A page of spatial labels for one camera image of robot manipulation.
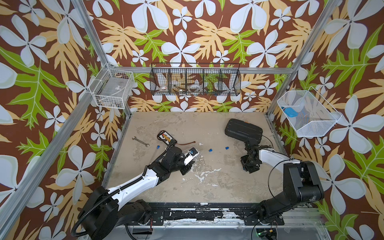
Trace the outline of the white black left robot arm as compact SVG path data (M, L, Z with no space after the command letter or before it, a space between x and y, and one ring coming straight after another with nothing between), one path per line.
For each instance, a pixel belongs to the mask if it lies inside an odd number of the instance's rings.
M171 173L188 173L198 155L196 148L184 153L176 146L168 146L142 174L116 187L97 188L79 213L71 230L72 237L89 236L92 240L102 240L118 226L146 224L152 208L143 200L131 201L167 180Z

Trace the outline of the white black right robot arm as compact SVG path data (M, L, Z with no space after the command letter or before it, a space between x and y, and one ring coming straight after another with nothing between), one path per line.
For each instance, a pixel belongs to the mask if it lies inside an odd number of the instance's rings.
M268 188L273 171L277 170L283 175L282 192L271 194L270 199L259 204L256 213L259 223L271 223L284 212L324 198L324 189L313 162L295 160L265 145L245 144L245 150L247 154L241 157L241 164L246 172L251 174L259 171L262 164L272 166L267 180Z

